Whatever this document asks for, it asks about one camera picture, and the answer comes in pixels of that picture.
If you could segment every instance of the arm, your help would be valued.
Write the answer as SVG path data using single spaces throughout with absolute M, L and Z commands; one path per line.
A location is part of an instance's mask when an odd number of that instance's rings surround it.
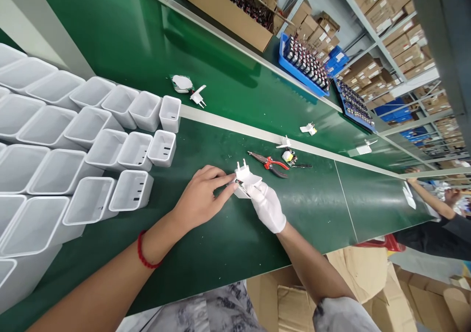
M 324 298 L 349 297 L 351 289 L 329 261 L 287 223 L 275 191 L 261 183 L 247 187 L 260 220 L 277 235 L 299 279 L 316 304 Z
M 145 259 L 151 264 L 161 262 L 188 231 L 216 215 L 238 184 L 227 186 L 217 198 L 213 192 L 234 177 L 209 165 L 198 170 L 175 208 L 145 233 Z M 140 261 L 137 242 L 133 242 L 53 306 L 28 332 L 114 332 L 153 271 Z

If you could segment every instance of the pliers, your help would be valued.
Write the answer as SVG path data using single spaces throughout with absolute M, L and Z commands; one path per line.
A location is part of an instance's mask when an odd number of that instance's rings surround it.
M 263 163 L 263 166 L 265 167 L 265 169 L 268 169 L 273 174 L 275 174 L 277 177 L 282 178 L 282 179 L 288 178 L 288 175 L 280 173 L 278 170 L 276 170 L 273 167 L 273 164 L 278 164 L 283 169 L 289 170 L 288 166 L 286 166 L 285 164 L 283 164 L 281 162 L 274 161 L 270 156 L 265 158 L 264 156 L 261 156 L 260 154 L 256 154 L 256 153 L 253 153 L 253 152 L 247 152 L 247 153 L 249 153 L 253 158 L 258 160 L 260 163 Z

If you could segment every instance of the gloved hand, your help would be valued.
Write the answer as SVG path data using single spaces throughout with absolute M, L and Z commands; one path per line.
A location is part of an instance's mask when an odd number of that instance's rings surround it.
M 272 233 L 281 232 L 286 225 L 286 217 L 281 210 L 280 200 L 266 183 L 261 182 L 257 187 L 248 185 L 245 190 L 252 198 L 252 204 L 259 219 Z

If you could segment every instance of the red string bracelet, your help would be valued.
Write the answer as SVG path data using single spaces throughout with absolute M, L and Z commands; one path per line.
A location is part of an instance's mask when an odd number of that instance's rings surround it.
M 137 253 L 139 255 L 139 259 L 141 260 L 144 266 L 146 266 L 147 268 L 156 269 L 162 264 L 162 261 L 160 261 L 158 264 L 153 265 L 148 260 L 146 260 L 146 258 L 142 254 L 142 236 L 144 235 L 146 231 L 147 230 L 141 231 L 141 233 L 139 234 L 137 238 Z

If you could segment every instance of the worker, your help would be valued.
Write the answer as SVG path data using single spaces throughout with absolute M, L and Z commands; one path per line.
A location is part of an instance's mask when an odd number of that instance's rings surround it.
M 213 191 L 234 178 L 235 174 L 226 175 L 209 165 L 198 170 L 173 210 L 53 306 L 28 331 L 116 331 L 158 264 L 167 264 L 162 261 L 165 255 L 186 233 L 221 210 L 238 184 L 229 184 L 218 197 Z M 317 304 L 315 330 L 379 332 L 335 268 L 287 221 L 275 191 L 264 183 L 246 190 L 258 217 L 277 235 Z M 145 324 L 148 332 L 264 331 L 243 282 L 162 306 Z
M 417 173 L 419 170 L 412 168 L 407 172 Z M 422 253 L 471 261 L 471 218 L 457 214 L 453 209 L 461 198 L 461 191 L 448 189 L 445 191 L 445 201 L 440 201 L 424 189 L 417 178 L 407 179 L 407 182 L 441 216 L 441 221 L 426 222 L 395 232 L 396 240 Z

